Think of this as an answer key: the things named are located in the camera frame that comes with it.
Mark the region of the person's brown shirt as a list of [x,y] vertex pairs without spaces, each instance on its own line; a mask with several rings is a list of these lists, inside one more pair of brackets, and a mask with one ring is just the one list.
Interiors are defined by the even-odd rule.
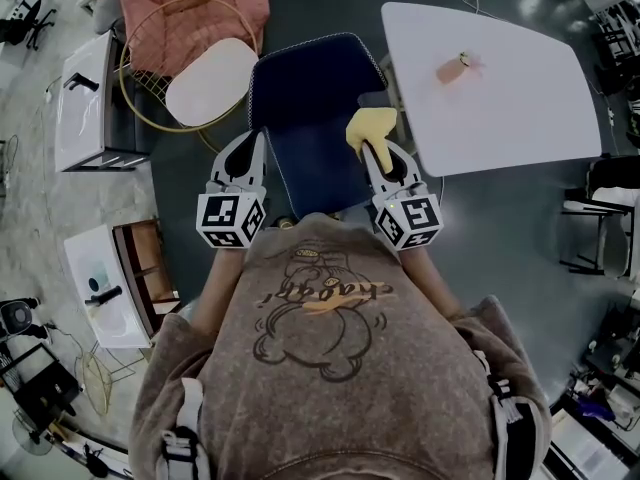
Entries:
[[551,416],[495,297],[445,319],[369,230],[260,232],[217,335],[167,316],[134,480],[530,480]]

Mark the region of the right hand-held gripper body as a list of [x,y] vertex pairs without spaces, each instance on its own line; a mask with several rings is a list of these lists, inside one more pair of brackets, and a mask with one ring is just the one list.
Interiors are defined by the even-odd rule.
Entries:
[[423,182],[376,194],[374,223],[397,252],[430,244],[443,229],[438,198]]

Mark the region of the yellow cloth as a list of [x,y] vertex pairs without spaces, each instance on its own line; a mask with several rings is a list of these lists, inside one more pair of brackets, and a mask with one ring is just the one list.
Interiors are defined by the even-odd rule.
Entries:
[[380,162],[381,170],[389,174],[393,162],[387,146],[387,136],[395,128],[397,110],[392,107],[360,108],[346,127],[346,142],[362,160],[362,146],[368,143]]

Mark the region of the black faucet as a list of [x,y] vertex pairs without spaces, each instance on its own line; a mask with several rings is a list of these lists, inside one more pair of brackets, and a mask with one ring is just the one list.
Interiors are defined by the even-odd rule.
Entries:
[[99,307],[120,296],[123,293],[120,286],[115,286],[97,295],[91,295],[89,299],[84,301],[87,307]]
[[76,72],[63,83],[63,88],[72,91],[76,87],[84,87],[91,92],[96,92],[99,89],[100,84],[85,77],[81,73]]

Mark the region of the person's right forearm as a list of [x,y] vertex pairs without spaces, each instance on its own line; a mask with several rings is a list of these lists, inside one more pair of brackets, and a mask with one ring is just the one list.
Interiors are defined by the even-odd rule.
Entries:
[[434,308],[451,321],[464,314],[464,307],[440,275],[425,248],[412,248],[398,253],[402,267]]

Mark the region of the cluttered workbench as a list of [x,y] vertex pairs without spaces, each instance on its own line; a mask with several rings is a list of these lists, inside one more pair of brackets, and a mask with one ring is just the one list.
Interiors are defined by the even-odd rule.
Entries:
[[550,480],[640,480],[640,307],[611,305],[552,405]]

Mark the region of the dark blue chair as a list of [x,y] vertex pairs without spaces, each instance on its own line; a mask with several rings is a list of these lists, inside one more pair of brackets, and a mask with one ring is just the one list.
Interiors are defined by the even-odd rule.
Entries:
[[248,125],[267,139],[297,219],[370,200],[346,127],[360,97],[386,87],[370,51],[350,32],[272,52],[254,66]]

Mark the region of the white sink cabinet wooden frame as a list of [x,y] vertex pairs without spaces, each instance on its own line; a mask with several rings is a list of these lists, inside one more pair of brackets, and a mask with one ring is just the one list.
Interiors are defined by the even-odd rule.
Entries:
[[[73,282],[104,348],[148,349],[165,316],[181,301],[165,264],[159,222],[101,225],[64,241]],[[115,286],[123,293],[99,307],[84,304]]]

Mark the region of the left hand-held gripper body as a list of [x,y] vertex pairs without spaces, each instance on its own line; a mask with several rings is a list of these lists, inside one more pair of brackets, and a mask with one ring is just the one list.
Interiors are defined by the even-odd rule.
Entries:
[[262,180],[210,180],[198,196],[196,231],[214,249],[248,249],[266,218]]

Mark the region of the black upholstered chair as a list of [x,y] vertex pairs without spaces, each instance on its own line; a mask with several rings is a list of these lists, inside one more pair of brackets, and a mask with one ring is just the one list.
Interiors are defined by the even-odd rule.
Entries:
[[589,170],[588,188],[622,188],[640,190],[640,156],[605,158],[595,162]]

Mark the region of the person's left forearm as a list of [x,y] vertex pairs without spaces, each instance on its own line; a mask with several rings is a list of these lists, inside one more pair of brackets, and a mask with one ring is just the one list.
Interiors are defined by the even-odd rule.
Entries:
[[219,333],[242,275],[246,254],[243,249],[217,250],[191,319],[199,334],[211,337]]

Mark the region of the white sink cabinet black frame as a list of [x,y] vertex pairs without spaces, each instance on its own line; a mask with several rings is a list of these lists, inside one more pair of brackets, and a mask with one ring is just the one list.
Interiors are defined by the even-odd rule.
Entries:
[[[150,148],[136,131],[136,117],[118,81],[117,53],[116,39],[107,32],[79,47],[64,61],[54,145],[58,173],[127,172],[150,156]],[[99,89],[64,89],[63,83],[76,72],[98,82]]]

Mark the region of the white desk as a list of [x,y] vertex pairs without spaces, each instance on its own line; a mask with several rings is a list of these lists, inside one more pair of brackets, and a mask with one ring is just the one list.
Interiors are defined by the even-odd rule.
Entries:
[[0,429],[0,480],[123,480],[109,474],[98,478],[61,450],[53,447],[36,456],[25,451],[15,440],[12,421]]

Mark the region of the white table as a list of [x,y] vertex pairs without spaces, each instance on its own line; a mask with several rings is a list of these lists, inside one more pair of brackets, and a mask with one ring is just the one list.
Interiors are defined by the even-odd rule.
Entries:
[[[598,120],[574,50],[522,26],[450,8],[381,8],[398,93],[433,177],[597,157]],[[436,69],[463,51],[481,73],[449,85]]]

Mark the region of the black office chair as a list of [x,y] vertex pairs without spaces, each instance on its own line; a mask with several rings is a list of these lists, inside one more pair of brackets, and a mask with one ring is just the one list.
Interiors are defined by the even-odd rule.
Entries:
[[55,26],[58,9],[47,0],[17,0],[7,18],[0,19],[0,45],[39,50],[40,36]]

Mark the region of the black shelf rack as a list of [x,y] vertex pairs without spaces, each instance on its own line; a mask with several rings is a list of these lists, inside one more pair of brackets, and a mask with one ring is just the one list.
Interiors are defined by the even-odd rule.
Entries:
[[605,98],[624,100],[625,135],[640,152],[640,0],[583,0],[598,31],[596,87]]

